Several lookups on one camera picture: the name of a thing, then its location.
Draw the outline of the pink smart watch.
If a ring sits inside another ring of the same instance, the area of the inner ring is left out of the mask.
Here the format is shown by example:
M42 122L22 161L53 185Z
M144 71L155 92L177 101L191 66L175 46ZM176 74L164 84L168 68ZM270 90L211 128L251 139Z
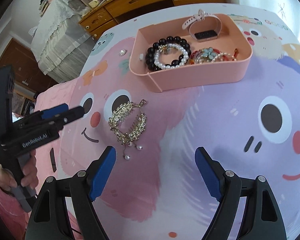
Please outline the pink smart watch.
M222 22L216 15L199 9L183 23L182 29L187 30L196 41L204 42L218 38L222 30Z

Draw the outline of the pink plastic tray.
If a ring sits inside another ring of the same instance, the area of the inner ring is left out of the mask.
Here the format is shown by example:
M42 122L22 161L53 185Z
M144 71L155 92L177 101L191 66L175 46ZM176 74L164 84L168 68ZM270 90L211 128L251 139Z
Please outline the pink plastic tray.
M178 18L152 24L138 30L129 60L130 71L152 92L232 83L243 79L253 51L234 21L225 14L215 14L222 22L217 39L198 42ZM212 47L218 55L201 58L204 48Z

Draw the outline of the yellow mug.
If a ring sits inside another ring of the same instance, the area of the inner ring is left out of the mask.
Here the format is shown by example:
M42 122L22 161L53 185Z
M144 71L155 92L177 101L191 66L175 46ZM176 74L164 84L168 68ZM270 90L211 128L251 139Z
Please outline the yellow mug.
M96 8L96 7L99 6L99 4L100 4L100 1L99 1L99 0L92 0L91 2L89 2L89 6L90 6L91 8Z

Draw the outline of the teal flower brooch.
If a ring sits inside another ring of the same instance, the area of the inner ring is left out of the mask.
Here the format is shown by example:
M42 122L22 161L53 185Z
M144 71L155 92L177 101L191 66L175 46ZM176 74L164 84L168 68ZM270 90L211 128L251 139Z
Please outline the teal flower brooch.
M218 55L212 47L204 48L202 50L201 58L212 61Z

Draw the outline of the gold leaf hair comb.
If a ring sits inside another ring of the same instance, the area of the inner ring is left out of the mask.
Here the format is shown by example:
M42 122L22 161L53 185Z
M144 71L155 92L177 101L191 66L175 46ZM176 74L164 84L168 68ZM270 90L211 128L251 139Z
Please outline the gold leaf hair comb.
M142 146L137 144L141 135L146 130L147 116L143 107L147 104L145 99L139 103L125 102L119 105L108 120L110 130L117 138L117 142L123 146L123 158L130 160L131 157L126 153L126 148L135 147L142 150Z

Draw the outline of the round pearl brooch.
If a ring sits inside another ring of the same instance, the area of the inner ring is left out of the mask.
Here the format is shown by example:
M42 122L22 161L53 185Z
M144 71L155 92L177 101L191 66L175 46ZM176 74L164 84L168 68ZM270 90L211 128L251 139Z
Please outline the round pearl brooch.
M120 52L119 52L119 55L124 56L126 54L126 52L127 51L125 49L121 49Z

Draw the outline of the white lace covered furniture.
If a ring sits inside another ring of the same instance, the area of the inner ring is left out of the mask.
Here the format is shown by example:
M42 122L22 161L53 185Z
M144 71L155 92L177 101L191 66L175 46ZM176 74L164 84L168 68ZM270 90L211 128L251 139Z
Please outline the white lace covered furniture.
M31 51L44 75L63 83L79 77L95 41L79 24L90 11L80 0L44 0L39 24L29 31Z

